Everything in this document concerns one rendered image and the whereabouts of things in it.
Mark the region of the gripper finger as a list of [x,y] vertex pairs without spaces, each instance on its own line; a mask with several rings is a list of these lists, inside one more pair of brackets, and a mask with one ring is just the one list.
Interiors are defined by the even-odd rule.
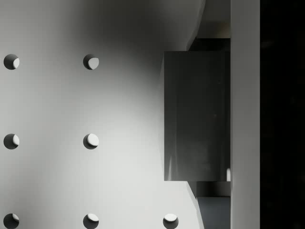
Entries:
[[165,181],[229,181],[230,119],[177,118],[164,122]]
[[229,72],[226,51],[165,52],[165,116],[226,116]]

